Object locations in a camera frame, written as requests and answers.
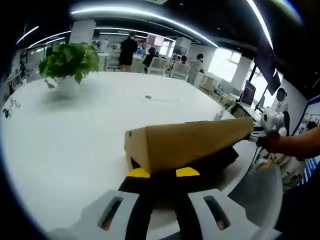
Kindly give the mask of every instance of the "brown cardboard box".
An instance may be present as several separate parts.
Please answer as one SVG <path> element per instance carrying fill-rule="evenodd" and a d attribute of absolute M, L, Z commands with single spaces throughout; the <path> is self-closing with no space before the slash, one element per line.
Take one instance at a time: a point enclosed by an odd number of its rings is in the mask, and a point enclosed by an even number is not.
<path fill-rule="evenodd" d="M 149 173 L 181 168 L 222 150 L 254 130 L 251 117 L 220 121 L 152 125 L 127 131 L 124 150 Z"/>

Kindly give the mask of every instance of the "potted plant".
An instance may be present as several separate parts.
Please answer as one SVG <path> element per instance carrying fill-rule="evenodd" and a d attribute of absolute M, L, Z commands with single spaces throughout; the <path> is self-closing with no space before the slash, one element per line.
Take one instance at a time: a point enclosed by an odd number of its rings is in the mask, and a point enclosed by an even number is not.
<path fill-rule="evenodd" d="M 86 42 L 60 44 L 49 56 L 39 64 L 39 72 L 45 77 L 47 86 L 55 85 L 48 82 L 52 78 L 58 91 L 64 97 L 71 97 L 78 91 L 82 79 L 89 72 L 99 71 L 99 56 L 96 49 Z"/>

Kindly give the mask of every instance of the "round white table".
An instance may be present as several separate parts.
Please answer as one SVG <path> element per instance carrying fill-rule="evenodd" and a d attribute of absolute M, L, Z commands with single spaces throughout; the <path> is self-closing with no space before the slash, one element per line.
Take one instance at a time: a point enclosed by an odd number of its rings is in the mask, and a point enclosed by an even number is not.
<path fill-rule="evenodd" d="M 66 228 L 82 209 L 128 174 L 125 131 L 147 125 L 212 121 L 218 103 L 189 83 L 129 72 L 91 73 L 74 99 L 56 97 L 43 80 L 12 95 L 21 103 L 1 114 L 8 177 L 25 208 L 45 230 Z M 225 112 L 222 119 L 234 117 Z M 256 146 L 241 141 L 239 158 L 224 170 L 219 189 L 228 195 L 247 173 Z M 155 210 L 147 239 L 179 231 L 173 211 Z"/>

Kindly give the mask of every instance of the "white flower pot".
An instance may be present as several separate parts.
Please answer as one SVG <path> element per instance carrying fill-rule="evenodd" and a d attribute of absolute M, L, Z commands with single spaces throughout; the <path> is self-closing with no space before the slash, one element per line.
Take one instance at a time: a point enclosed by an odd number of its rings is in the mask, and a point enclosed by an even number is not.
<path fill-rule="evenodd" d="M 73 98 L 79 94 L 79 84 L 73 76 L 57 79 L 56 91 L 62 98 Z"/>

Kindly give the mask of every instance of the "green leaves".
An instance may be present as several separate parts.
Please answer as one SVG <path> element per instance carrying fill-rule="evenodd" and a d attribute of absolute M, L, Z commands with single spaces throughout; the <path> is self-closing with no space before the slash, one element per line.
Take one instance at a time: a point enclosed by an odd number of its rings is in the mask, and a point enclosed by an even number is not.
<path fill-rule="evenodd" d="M 39 64 L 39 72 L 43 77 L 56 79 L 74 76 L 78 84 L 89 72 L 98 71 L 97 51 L 86 42 L 61 44 Z M 49 88 L 55 87 L 48 81 L 45 82 Z"/>

